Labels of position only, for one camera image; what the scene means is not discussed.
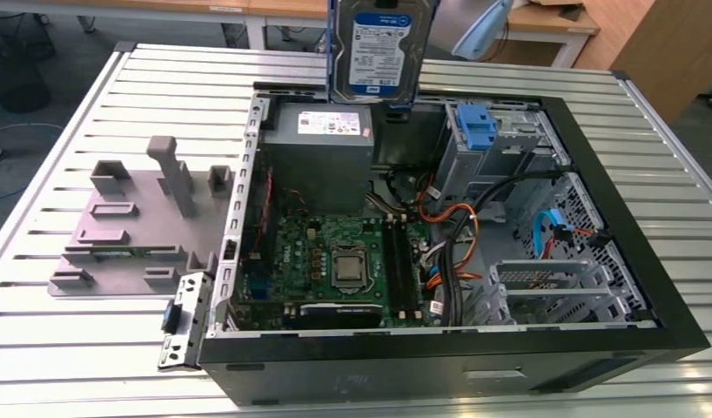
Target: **side panel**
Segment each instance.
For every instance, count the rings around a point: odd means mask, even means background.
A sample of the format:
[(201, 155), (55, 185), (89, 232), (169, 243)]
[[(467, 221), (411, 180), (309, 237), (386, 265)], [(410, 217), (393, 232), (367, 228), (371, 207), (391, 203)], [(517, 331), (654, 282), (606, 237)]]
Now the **side panel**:
[(205, 364), (237, 405), (578, 391), (639, 367), (642, 352)]

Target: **gray carpet floor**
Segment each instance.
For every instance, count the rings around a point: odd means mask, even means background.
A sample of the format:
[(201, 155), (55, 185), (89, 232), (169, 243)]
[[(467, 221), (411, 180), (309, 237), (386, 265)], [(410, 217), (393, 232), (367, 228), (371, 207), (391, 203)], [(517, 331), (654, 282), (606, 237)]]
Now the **gray carpet floor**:
[[(49, 20), (47, 31), (57, 55), (39, 63), (39, 71), (46, 79), (53, 100), (47, 107), (23, 115), (7, 113), (0, 106), (0, 127), (21, 123), (63, 126), (103, 67), (111, 48), (121, 40), (153, 44), (225, 46), (219, 24), (98, 18), (95, 33), (85, 34), (74, 17), (50, 15)], [(234, 33), (239, 35), (238, 47), (243, 47), (243, 30), (238, 28)], [(267, 28), (269, 48), (310, 51), (319, 33), (321, 30), (307, 29), (302, 33), (291, 34), (293, 42), (282, 42), (279, 31)], [(445, 58), (445, 54), (438, 51), (429, 51), (427, 56)], [(712, 176), (712, 109), (701, 100), (687, 108), (673, 129)], [(0, 132), (0, 145), (7, 154), (0, 163), (0, 195), (27, 184), (57, 137), (58, 130), (45, 127), (25, 126)], [(18, 198), (19, 195), (0, 199), (0, 228)]]

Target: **gray plastic part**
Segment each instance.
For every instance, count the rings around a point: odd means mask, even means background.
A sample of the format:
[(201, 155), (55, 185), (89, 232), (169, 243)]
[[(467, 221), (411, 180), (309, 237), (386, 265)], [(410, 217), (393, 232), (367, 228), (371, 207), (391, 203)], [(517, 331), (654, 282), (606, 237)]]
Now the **gray plastic part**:
[(87, 289), (91, 286), (91, 275), (83, 268), (70, 268), (58, 270), (50, 283), (59, 289)]
[(207, 171), (207, 187), (214, 198), (230, 197), (230, 188), (234, 184), (234, 173), (226, 165), (211, 165)]
[(173, 267), (146, 267), (143, 281), (150, 287), (170, 287), (179, 282), (179, 273)]
[(83, 230), (75, 241), (79, 244), (127, 244), (130, 236), (122, 229), (114, 231)]
[(119, 180), (129, 179), (130, 175), (121, 161), (97, 161), (89, 179), (94, 189), (102, 195), (122, 194)]
[(166, 189), (177, 203), (177, 209), (185, 218), (191, 218), (197, 211), (193, 202), (193, 181), (185, 164), (177, 162), (174, 150), (177, 140), (174, 137), (150, 137), (146, 154), (158, 162), (158, 167), (165, 175)]
[(94, 203), (89, 206), (93, 218), (119, 218), (138, 216), (138, 208), (133, 202)]
[(198, 272), (214, 272), (218, 268), (218, 257), (215, 253), (207, 254), (207, 260), (205, 263), (201, 263), (201, 260), (197, 258), (195, 253), (190, 253), (187, 257), (187, 263), (185, 265), (185, 271), (189, 273)]
[(219, 167), (187, 172), (193, 187), (182, 184), (193, 191), (197, 216), (183, 218), (174, 196), (166, 196), (157, 184), (165, 177), (162, 172), (119, 174), (113, 169), (121, 165), (107, 163), (99, 163), (101, 170), (107, 167), (109, 173), (118, 174), (113, 178), (121, 194), (93, 193), (49, 293), (57, 297), (173, 294), (175, 277), (193, 272), (213, 274), (217, 269), (229, 196), (213, 193), (207, 180), (219, 172), (227, 173)]

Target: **chip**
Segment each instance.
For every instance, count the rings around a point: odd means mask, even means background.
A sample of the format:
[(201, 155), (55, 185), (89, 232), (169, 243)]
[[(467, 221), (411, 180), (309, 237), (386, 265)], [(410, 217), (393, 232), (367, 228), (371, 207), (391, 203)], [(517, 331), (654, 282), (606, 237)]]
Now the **chip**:
[(361, 280), (359, 261), (358, 257), (337, 257), (337, 281)]

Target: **label sticker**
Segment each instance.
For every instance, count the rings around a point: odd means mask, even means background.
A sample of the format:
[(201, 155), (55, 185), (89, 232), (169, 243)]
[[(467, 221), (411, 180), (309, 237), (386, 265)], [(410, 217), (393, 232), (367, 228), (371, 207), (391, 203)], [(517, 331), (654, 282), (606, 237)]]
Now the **label sticker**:
[(595, 33), (594, 29), (585, 29), (585, 28), (569, 28), (566, 31), (575, 32), (575, 33)]
[(429, 185), (427, 189), (426, 189), (426, 192), (433, 197), (433, 199), (439, 199), (439, 190), (435, 187)]
[(429, 312), (434, 315), (442, 315), (443, 314), (443, 304), (438, 302), (437, 300), (431, 300), (429, 302)]
[(355, 15), (349, 83), (357, 94), (385, 96), (395, 91), (403, 67), (399, 41), (409, 35), (410, 27), (409, 15)]
[(302, 111), (298, 133), (310, 135), (359, 135), (359, 116), (353, 112)]
[(207, 6), (210, 11), (227, 11), (230, 13), (241, 13), (242, 9), (239, 7), (226, 7), (226, 6)]

